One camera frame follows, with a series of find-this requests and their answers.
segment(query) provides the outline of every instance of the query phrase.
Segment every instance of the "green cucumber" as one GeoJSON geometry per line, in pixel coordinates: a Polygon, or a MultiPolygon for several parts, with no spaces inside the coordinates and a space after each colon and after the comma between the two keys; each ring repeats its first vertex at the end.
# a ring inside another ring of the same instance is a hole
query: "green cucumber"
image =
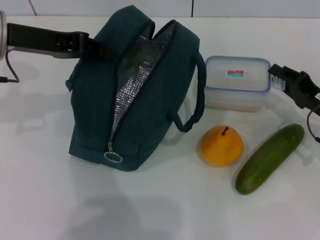
{"type": "Polygon", "coordinates": [[[305,130],[298,124],[285,126],[271,136],[244,164],[235,180],[242,195],[253,193],[300,145],[305,130]]]}

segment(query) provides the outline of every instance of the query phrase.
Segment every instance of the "bag handle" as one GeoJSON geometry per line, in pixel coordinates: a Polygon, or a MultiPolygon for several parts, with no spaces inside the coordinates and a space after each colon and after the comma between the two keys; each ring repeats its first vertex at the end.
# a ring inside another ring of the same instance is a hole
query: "bag handle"
{"type": "Polygon", "coordinates": [[[189,132],[193,125],[199,122],[205,111],[205,86],[207,80],[206,64],[198,51],[192,56],[192,59],[195,61],[198,68],[197,97],[194,113],[184,125],[177,112],[170,114],[170,117],[178,130],[183,133],[189,132]]]}

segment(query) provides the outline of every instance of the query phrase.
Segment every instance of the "label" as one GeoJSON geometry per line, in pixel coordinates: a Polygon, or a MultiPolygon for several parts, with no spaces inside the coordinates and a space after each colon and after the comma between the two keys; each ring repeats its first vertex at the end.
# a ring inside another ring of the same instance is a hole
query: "label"
{"type": "Polygon", "coordinates": [[[226,72],[227,78],[244,78],[245,77],[245,71],[243,70],[228,70],[226,72]]]}

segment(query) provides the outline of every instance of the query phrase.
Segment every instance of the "white table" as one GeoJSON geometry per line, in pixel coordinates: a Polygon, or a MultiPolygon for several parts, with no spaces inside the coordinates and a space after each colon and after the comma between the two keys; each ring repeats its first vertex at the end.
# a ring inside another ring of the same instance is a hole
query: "white table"
{"type": "MultiPolygon", "coordinates": [[[[8,17],[8,22],[93,37],[107,17],[8,17]]],[[[169,18],[153,18],[156,31],[169,18]]],[[[213,55],[266,58],[305,71],[320,85],[320,19],[178,18],[213,55]]],[[[206,109],[187,134],[171,126],[135,172],[68,154],[74,126],[65,87],[76,59],[12,52],[19,84],[0,85],[0,239],[3,240],[319,240],[320,145],[306,132],[293,155],[255,193],[237,194],[235,174],[196,152],[211,127],[241,134],[247,156],[289,123],[306,128],[307,110],[273,91],[259,113],[206,109]]],[[[0,76],[12,77],[5,61],[0,76]]],[[[192,90],[180,109],[195,107],[192,90]]],[[[312,128],[320,136],[319,117],[312,128]]]]}

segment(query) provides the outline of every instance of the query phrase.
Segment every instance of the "dark green lunch bag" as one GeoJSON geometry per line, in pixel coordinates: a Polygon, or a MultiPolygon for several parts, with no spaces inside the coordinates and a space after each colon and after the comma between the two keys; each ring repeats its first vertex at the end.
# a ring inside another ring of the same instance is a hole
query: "dark green lunch bag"
{"type": "Polygon", "coordinates": [[[153,38],[155,23],[134,6],[117,11],[95,37],[117,52],[115,61],[80,59],[70,79],[74,130],[69,153],[122,171],[136,170],[172,122],[188,132],[205,108],[206,66],[199,38],[175,20],[153,38]],[[197,103],[178,116],[198,68],[197,103]]]}

